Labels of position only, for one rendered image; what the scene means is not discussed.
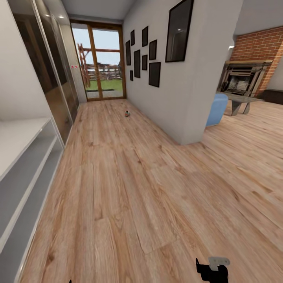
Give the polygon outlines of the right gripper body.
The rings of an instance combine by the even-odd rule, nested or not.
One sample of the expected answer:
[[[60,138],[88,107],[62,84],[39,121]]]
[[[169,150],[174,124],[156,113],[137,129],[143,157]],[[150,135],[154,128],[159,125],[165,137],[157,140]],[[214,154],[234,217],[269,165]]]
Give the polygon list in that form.
[[[201,265],[200,264],[200,273],[201,278],[204,281],[209,281],[209,283],[213,283],[215,279],[221,279],[225,283],[228,283],[228,273],[225,266],[217,266],[218,271],[212,271],[209,265]]]

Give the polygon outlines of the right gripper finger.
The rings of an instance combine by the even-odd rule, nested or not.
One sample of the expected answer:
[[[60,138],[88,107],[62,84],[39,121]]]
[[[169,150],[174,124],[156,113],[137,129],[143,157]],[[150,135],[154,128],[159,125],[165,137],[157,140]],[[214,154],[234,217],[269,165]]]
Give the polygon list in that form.
[[[219,265],[219,266],[224,266],[224,265]],[[196,258],[196,267],[197,267],[197,272],[200,273],[200,264],[197,258]]]

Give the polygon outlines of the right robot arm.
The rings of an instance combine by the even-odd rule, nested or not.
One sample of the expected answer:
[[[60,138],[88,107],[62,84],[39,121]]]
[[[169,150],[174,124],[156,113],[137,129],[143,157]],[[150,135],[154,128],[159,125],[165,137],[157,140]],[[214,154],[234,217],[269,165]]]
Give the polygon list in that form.
[[[201,265],[196,258],[197,272],[201,273],[201,278],[209,283],[228,283],[228,273],[225,265],[230,265],[230,260],[226,257],[208,258],[210,265]]]

